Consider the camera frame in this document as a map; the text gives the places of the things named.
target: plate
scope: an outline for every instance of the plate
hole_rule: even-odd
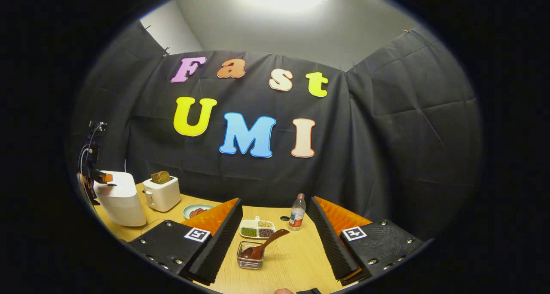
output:
[[[258,226],[258,222],[259,221],[262,221],[262,222],[268,222],[271,224],[272,227],[261,227],[261,226]],[[248,236],[248,235],[243,235],[241,230],[242,228],[246,228],[246,229],[254,229],[256,230],[256,235],[255,236]],[[259,216],[256,216],[254,218],[254,220],[242,220],[240,225],[239,225],[239,234],[242,236],[242,237],[246,237],[246,238],[249,238],[249,239],[267,239],[268,237],[260,237],[260,230],[261,229],[268,229],[268,230],[273,230],[273,232],[275,233],[277,231],[277,229],[275,228],[275,224],[273,224],[273,222],[271,221],[267,221],[267,220],[260,220],[260,217]]]
[[[189,219],[189,214],[193,211],[193,210],[197,210],[198,208],[203,208],[204,210],[206,209],[212,209],[214,208],[214,206],[212,205],[206,205],[206,204],[193,204],[193,205],[189,205],[185,208],[183,208],[183,216],[184,218],[186,218],[187,220]]]

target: wooden spoon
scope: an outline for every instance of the wooden spoon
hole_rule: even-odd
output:
[[[285,229],[280,229],[277,232],[271,234],[271,236],[269,236],[269,238],[266,240],[265,243],[263,243],[263,245],[259,245],[257,247],[248,247],[247,249],[245,249],[245,251],[242,251],[240,257],[251,260],[259,260],[262,258],[263,250],[267,247],[267,245],[272,243],[275,239],[288,233],[290,232]]]

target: plastic bottle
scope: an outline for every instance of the plastic bottle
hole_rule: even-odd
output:
[[[288,221],[288,229],[290,231],[299,231],[306,212],[306,201],[304,200],[304,194],[298,194],[294,204],[292,204],[292,212],[290,214],[290,221]]]

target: small blue plate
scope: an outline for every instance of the small blue plate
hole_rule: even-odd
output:
[[[204,210],[206,210],[206,209],[212,209],[212,208],[214,208],[214,206],[205,205],[205,204],[189,205],[189,206],[183,208],[183,216],[188,220],[189,215],[191,214],[191,212],[194,211],[194,210],[197,210],[198,208],[203,208]]]

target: black curtain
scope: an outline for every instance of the black curtain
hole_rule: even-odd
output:
[[[91,119],[107,122],[98,169],[130,172],[136,183],[167,170],[184,194],[244,205],[290,206],[297,193],[320,196],[367,218],[386,217],[421,239],[435,235],[474,189],[481,157],[480,118],[460,65],[424,28],[403,34],[342,72],[265,53],[204,51],[167,55],[136,24],[100,57],[77,100],[75,159]],[[181,59],[206,57],[184,83],[171,83]],[[241,78],[216,72],[228,59],[246,61]],[[269,87],[271,70],[290,70],[288,92]],[[308,91],[308,73],[328,79],[324,98]],[[175,100],[214,98],[208,129],[177,133]],[[277,120],[269,159],[227,155],[224,114],[238,112],[248,128],[260,116]],[[315,120],[308,159],[290,154],[294,118]]]

